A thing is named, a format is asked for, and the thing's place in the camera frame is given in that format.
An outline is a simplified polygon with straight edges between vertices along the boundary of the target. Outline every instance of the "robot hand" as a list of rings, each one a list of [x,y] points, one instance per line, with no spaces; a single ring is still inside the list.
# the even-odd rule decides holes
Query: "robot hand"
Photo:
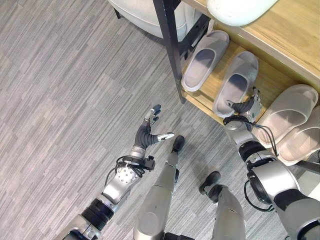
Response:
[[[253,123],[261,112],[260,91],[253,87],[253,95],[245,102],[234,103],[226,100],[226,104],[239,115],[244,116],[249,122]]]
[[[140,147],[145,150],[148,146],[172,138],[175,135],[173,132],[167,132],[159,135],[150,134],[151,126],[159,119],[157,115],[160,112],[161,105],[157,104],[145,115],[144,120],[135,135],[135,147]]]

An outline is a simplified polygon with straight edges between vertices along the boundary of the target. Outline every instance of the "wooden shelf board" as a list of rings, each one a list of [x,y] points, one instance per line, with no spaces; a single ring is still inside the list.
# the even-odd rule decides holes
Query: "wooden shelf board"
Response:
[[[213,102],[221,88],[222,81],[228,66],[230,65],[234,57],[242,51],[245,51],[245,49],[237,45],[233,41],[230,41],[229,47],[225,51],[225,54],[223,55],[213,72],[201,86],[201,88],[195,92],[188,92],[183,90],[183,94],[188,101],[190,101],[196,107],[201,109],[203,112],[205,112],[221,124],[222,119],[212,111]],[[261,59],[258,59],[258,61],[259,72],[255,81],[255,85],[260,90],[262,111],[257,119],[262,116],[262,114],[281,92],[283,92],[290,86],[302,83],[297,80],[291,79],[265,61]],[[187,66],[188,64],[184,66],[183,72],[186,70]]]
[[[206,7],[207,0],[183,1],[212,17]],[[253,23],[243,27],[224,24],[224,28],[281,61],[319,91],[319,13],[319,0],[279,0]]]

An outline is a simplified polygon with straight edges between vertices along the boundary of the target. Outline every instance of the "chair leg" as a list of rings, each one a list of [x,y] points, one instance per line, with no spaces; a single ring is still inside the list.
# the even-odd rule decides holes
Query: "chair leg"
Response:
[[[116,18],[117,18],[117,19],[120,19],[120,18],[121,18],[120,13],[119,13],[115,8],[113,8],[113,9],[114,9]]]

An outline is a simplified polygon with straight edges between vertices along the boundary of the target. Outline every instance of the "slide sandal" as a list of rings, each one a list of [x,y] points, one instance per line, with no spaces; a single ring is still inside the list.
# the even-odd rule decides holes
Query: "slide sandal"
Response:
[[[189,92],[201,88],[216,67],[229,45],[229,35],[215,30],[204,36],[195,48],[192,59],[182,77],[181,84]]]
[[[318,101],[317,91],[305,84],[297,84],[283,91],[265,111],[257,124],[271,129],[275,144],[293,128],[304,124]],[[259,128],[252,133],[265,148],[270,148],[268,136]]]
[[[229,26],[247,25],[268,11],[278,0],[207,0],[206,7],[220,22]]]
[[[258,75],[259,63],[249,51],[240,52],[232,61],[223,77],[222,87],[213,102],[213,112],[221,118],[230,117],[234,110],[226,100],[240,103]]]
[[[287,166],[296,164],[320,149],[320,106],[309,119],[290,131],[277,145],[278,158]]]

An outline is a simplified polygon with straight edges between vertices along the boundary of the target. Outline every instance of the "black metal leg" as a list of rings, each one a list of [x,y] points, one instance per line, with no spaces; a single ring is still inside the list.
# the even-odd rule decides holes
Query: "black metal leg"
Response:
[[[178,91],[181,103],[185,103],[186,99],[182,96],[181,92],[182,71],[175,19],[175,8],[179,2],[179,0],[153,0],[156,15],[158,17],[162,32],[163,43],[171,64],[176,89]]]
[[[115,8],[113,8],[113,9],[114,9],[116,18],[117,18],[117,19],[120,19],[120,18],[121,18],[120,13],[119,13]]]
[[[297,162],[295,165],[293,165],[293,166],[320,175],[320,164],[319,164],[319,163],[309,162],[309,161],[298,161],[298,162]]]

